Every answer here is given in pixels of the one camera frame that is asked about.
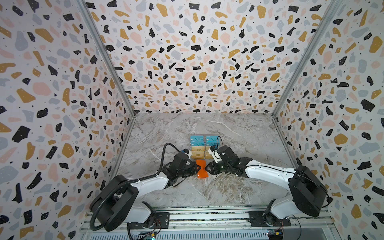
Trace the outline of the orange card holder wallet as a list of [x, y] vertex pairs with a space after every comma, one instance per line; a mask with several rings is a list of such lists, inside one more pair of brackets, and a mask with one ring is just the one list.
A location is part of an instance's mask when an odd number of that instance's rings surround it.
[[207, 166], [207, 162], [205, 160], [196, 160], [196, 164], [199, 169], [197, 176], [198, 179], [206, 179], [209, 177], [208, 172], [205, 170], [205, 167]]

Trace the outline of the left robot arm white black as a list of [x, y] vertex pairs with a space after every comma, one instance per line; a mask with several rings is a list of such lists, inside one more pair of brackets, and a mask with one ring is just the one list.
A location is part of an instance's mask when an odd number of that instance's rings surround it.
[[175, 187], [178, 179], [198, 174], [201, 166], [190, 159], [187, 150], [178, 152], [172, 162], [161, 165], [156, 174], [128, 180], [115, 176], [92, 201], [90, 230], [115, 230], [122, 223], [139, 224], [151, 228], [156, 223], [156, 210], [138, 199], [154, 191]]

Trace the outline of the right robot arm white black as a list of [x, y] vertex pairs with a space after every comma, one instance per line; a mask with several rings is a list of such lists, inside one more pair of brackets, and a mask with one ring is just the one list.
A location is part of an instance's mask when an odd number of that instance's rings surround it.
[[263, 164], [248, 157], [239, 158], [228, 146], [210, 147], [213, 157], [205, 170], [211, 175], [221, 173], [237, 177], [257, 179], [286, 189], [289, 194], [279, 200], [270, 201], [263, 213], [257, 217], [261, 225], [281, 227], [284, 220], [298, 213], [318, 217], [328, 197], [327, 188], [309, 168], [283, 168]]

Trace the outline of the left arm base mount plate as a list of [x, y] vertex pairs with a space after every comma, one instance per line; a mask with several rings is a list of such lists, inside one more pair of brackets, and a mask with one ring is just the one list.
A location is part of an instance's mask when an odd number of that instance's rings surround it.
[[151, 214], [149, 219], [144, 223], [130, 223], [130, 230], [140, 230], [140, 231], [152, 231], [152, 230], [163, 230], [168, 229], [170, 223], [170, 213], [169, 212], [160, 212], [156, 214]]

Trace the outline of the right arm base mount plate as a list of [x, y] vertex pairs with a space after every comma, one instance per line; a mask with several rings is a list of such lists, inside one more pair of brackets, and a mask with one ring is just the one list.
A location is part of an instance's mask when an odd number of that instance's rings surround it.
[[276, 218], [272, 214], [265, 214], [264, 211], [250, 211], [248, 222], [252, 227], [290, 227], [289, 219], [282, 220]]

